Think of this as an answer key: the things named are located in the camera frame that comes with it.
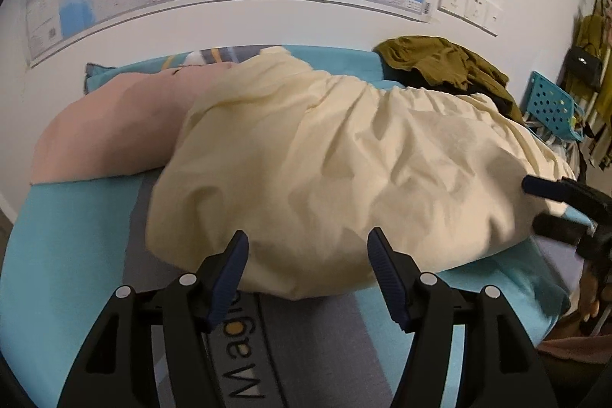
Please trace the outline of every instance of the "teal basket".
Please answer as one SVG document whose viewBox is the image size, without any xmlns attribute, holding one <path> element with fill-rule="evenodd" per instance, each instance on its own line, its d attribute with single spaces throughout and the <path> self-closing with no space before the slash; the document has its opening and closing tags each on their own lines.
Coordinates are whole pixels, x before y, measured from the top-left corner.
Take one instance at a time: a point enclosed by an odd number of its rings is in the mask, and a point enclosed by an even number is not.
<svg viewBox="0 0 612 408">
<path fill-rule="evenodd" d="M 531 74 L 531 94 L 527 112 L 548 128 L 553 135 L 563 140 L 582 142 L 582 129 L 574 130 L 574 114 L 584 117 L 584 111 L 571 98 L 537 71 Z"/>
</svg>

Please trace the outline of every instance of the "black bag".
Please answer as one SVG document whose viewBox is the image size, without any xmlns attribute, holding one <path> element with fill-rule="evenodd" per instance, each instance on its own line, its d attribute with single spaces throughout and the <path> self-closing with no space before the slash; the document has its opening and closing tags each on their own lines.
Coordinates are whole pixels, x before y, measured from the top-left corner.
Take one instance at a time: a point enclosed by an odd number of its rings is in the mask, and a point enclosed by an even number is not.
<svg viewBox="0 0 612 408">
<path fill-rule="evenodd" d="M 593 15 L 595 15 L 597 11 L 597 1 L 598 0 L 595 0 L 595 5 L 593 6 Z M 601 3 L 603 11 L 604 0 L 601 0 Z M 602 44 L 604 43 L 604 28 L 605 24 L 602 23 L 602 37 L 599 42 L 599 47 L 591 43 L 584 47 L 574 46 L 568 51 L 565 57 L 565 69 L 571 72 L 576 78 L 582 80 L 582 82 L 595 92 L 601 90 L 601 76 L 604 64 L 602 64 L 600 56 Z M 593 56 L 586 50 L 588 46 L 592 46 L 595 49 L 597 56 Z"/>
</svg>

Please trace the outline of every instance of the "silver bolt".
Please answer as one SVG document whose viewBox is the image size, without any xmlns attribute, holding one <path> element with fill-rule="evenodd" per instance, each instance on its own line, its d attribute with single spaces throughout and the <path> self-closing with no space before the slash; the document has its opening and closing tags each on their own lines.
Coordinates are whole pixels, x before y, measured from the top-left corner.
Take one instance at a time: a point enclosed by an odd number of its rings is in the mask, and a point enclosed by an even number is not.
<svg viewBox="0 0 612 408">
<path fill-rule="evenodd" d="M 422 273 L 420 276 L 420 281 L 426 286 L 435 286 L 436 282 L 438 281 L 438 277 L 432 273 Z"/>
<path fill-rule="evenodd" d="M 115 296 L 119 299 L 127 298 L 132 293 L 130 286 L 121 286 L 115 291 Z"/>
<path fill-rule="evenodd" d="M 495 286 L 486 286 L 485 294 L 493 299 L 497 299 L 501 296 L 500 289 L 496 288 Z"/>
<path fill-rule="evenodd" d="M 193 273 L 186 273 L 185 275 L 181 275 L 179 279 L 179 283 L 182 286 L 192 286 L 197 282 L 198 278 Z"/>
</svg>

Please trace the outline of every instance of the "pink pillow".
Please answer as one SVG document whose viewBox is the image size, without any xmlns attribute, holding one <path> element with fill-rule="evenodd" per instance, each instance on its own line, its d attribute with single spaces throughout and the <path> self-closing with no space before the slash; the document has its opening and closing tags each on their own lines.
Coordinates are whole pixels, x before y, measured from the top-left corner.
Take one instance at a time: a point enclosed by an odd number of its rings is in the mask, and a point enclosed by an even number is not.
<svg viewBox="0 0 612 408">
<path fill-rule="evenodd" d="M 45 129 L 31 183 L 133 175 L 166 165 L 195 99 L 231 65 L 117 75 Z"/>
</svg>

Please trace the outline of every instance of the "white wall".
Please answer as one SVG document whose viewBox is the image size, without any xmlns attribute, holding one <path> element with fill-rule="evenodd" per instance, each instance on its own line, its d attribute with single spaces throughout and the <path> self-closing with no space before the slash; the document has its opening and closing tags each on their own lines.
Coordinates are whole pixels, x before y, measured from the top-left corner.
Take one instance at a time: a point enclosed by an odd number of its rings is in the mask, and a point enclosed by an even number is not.
<svg viewBox="0 0 612 408">
<path fill-rule="evenodd" d="M 14 219 L 28 191 L 34 144 L 48 122 L 81 96 L 86 62 L 124 65 L 207 47 L 310 44 L 370 50 L 403 34 L 443 36 L 510 76 L 520 99 L 532 70 L 555 80 L 571 44 L 574 17 L 593 0 L 489 0 L 504 9 L 493 37 L 436 12 L 419 24 L 357 8 L 299 0 L 243 0 L 184 7 L 93 34 L 28 70 L 23 0 L 0 7 L 0 209 Z"/>
</svg>

